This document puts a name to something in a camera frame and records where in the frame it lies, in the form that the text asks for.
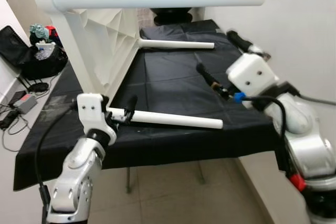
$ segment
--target black cloth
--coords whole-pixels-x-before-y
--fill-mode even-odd
[[[206,85],[195,67],[202,62],[222,84],[225,70],[240,56],[211,21],[146,28],[148,39],[214,42],[214,50],[141,49],[138,51],[112,106],[122,108],[133,94],[137,110],[222,119],[223,130],[144,125],[121,126],[109,146],[103,168],[160,165],[200,159],[239,157],[272,151],[278,138],[272,122],[241,104],[225,102]],[[81,93],[68,65],[16,156],[14,190],[36,183],[34,151],[51,121]],[[83,135],[77,112],[71,112],[50,132],[41,150],[44,180],[56,178],[66,155]]]

